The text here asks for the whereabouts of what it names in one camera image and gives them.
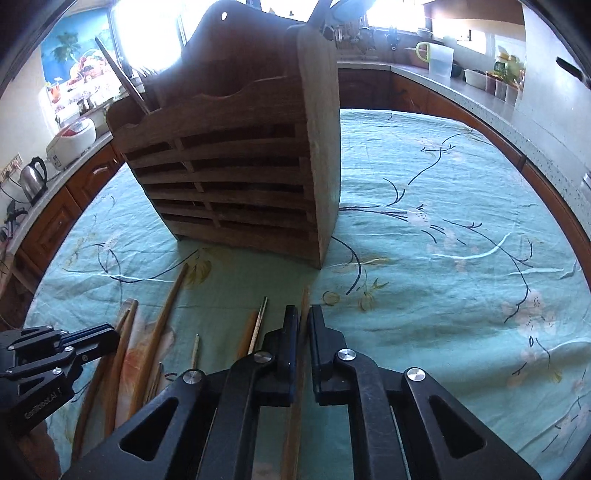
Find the brown wooden utensil holder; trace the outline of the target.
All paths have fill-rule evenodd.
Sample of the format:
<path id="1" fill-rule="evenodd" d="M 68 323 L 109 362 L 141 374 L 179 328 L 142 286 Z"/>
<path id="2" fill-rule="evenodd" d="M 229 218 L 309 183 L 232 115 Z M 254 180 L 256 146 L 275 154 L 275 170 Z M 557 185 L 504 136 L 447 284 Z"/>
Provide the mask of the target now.
<path id="1" fill-rule="evenodd" d="M 321 267 L 341 197 L 331 6 L 301 22 L 238 1 L 107 111 L 116 149 L 168 230 Z"/>

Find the tropical wall poster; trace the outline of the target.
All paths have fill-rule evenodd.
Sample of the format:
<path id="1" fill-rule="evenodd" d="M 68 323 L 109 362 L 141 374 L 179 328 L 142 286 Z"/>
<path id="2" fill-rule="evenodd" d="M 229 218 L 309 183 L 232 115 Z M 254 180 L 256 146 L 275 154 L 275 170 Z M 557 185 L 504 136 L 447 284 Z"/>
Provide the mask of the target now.
<path id="1" fill-rule="evenodd" d="M 62 17 L 41 42 L 41 64 L 46 83 L 75 78 L 73 67 L 79 67 L 82 57 L 100 52 L 98 37 L 109 53 L 118 55 L 110 21 L 110 9 L 98 8 Z"/>

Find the cooking oil bottles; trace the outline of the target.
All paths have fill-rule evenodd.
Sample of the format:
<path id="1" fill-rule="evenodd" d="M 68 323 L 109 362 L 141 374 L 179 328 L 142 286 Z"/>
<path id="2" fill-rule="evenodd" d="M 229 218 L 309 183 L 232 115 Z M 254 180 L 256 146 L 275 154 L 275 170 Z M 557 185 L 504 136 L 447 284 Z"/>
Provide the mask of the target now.
<path id="1" fill-rule="evenodd" d="M 509 85 L 522 85 L 525 78 L 525 66 L 519 57 L 500 52 L 493 68 L 494 75 Z"/>

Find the stainless electric kettle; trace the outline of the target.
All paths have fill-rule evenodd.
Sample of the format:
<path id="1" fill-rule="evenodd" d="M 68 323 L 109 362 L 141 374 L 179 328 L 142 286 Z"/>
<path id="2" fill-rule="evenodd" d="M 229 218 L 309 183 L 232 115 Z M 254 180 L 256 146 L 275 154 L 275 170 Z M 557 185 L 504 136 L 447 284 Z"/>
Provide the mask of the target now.
<path id="1" fill-rule="evenodd" d="M 47 191 L 48 173 L 45 162 L 33 157 L 20 173 L 19 185 L 29 203 L 34 206 Z"/>

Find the clear measuring jug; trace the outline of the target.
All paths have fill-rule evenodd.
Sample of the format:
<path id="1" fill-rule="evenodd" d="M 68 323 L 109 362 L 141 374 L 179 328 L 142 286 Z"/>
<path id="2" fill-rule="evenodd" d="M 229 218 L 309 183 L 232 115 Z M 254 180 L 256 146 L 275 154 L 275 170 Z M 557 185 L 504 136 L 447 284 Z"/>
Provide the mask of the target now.
<path id="1" fill-rule="evenodd" d="M 452 76 L 454 49 L 432 42 L 419 42 L 415 46 L 417 57 L 428 64 L 431 75 L 443 78 Z"/>

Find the teal floral tablecloth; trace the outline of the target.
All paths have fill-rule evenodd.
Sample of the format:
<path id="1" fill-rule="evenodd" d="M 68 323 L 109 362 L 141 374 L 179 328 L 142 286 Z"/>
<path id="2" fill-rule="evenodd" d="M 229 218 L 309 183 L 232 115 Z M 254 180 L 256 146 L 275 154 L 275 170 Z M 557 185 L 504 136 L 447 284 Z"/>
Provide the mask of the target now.
<path id="1" fill-rule="evenodd" d="M 481 134 L 447 119 L 345 110 L 341 210 L 321 269 L 177 241 L 128 168 L 89 205 L 48 267 L 28 326 L 115 323 L 136 302 L 119 387 L 125 415 L 155 321 L 183 285 L 156 362 L 167 377 L 231 366 L 246 322 L 287 305 L 377 365 L 432 375 L 541 477 L 561 477 L 590 434 L 590 290 L 561 228 Z"/>

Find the long wooden chopstick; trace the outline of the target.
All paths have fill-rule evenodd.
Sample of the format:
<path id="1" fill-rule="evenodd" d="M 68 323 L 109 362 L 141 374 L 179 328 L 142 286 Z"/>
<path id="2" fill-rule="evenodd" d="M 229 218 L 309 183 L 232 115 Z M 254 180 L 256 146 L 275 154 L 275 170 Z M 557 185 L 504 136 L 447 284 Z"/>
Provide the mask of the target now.
<path id="1" fill-rule="evenodd" d="M 155 360 L 155 356 L 160 344 L 160 338 L 163 333 L 164 327 L 166 326 L 172 307 L 176 300 L 177 294 L 184 282 L 186 273 L 188 271 L 188 265 L 183 264 L 179 271 L 176 280 L 174 281 L 169 294 L 166 297 L 165 303 L 157 317 L 155 326 L 152 330 L 152 334 L 148 343 L 148 346 L 144 352 L 141 368 L 137 376 L 137 382 L 135 384 L 130 406 L 128 412 L 128 418 L 131 418 L 143 405 L 144 395 L 147 390 L 148 380 L 150 378 L 152 365 Z"/>

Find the dark wooden chopstick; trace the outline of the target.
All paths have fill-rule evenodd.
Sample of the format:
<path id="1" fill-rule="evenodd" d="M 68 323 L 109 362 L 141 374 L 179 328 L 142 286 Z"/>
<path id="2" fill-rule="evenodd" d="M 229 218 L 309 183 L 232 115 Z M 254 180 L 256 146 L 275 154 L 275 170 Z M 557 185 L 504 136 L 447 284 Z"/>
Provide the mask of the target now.
<path id="1" fill-rule="evenodd" d="M 98 36 L 95 37 L 95 43 L 97 44 L 98 49 L 104 56 L 104 59 L 110 66 L 116 78 L 119 80 L 121 86 L 124 88 L 127 95 L 135 102 L 135 104 L 139 107 L 139 109 L 144 115 L 149 114 L 150 110 L 145 101 L 143 100 L 142 96 L 135 88 L 135 86 L 132 84 L 132 82 L 129 80 L 129 78 L 125 75 L 123 70 L 119 67 L 117 62 L 109 55 L 106 47 L 104 46 L 104 44 Z"/>

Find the white pink rice cooker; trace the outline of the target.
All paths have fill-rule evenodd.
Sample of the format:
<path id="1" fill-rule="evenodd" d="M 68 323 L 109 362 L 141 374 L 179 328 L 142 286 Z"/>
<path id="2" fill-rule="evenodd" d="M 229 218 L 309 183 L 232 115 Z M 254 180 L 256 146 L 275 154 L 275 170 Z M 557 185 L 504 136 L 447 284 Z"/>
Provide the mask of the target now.
<path id="1" fill-rule="evenodd" d="M 46 147 L 49 163 L 58 171 L 63 171 L 88 150 L 96 140 L 94 122 L 80 117 L 64 127 Z"/>

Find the wall power sockets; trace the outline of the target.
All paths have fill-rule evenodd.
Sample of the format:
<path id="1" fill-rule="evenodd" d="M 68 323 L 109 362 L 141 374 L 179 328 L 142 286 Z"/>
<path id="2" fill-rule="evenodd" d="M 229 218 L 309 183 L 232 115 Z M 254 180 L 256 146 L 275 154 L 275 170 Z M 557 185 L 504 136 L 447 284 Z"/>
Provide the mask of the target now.
<path id="1" fill-rule="evenodd" d="M 15 173 L 18 173 L 22 168 L 23 160 L 19 153 L 1 169 L 1 181 L 5 182 L 11 178 Z"/>

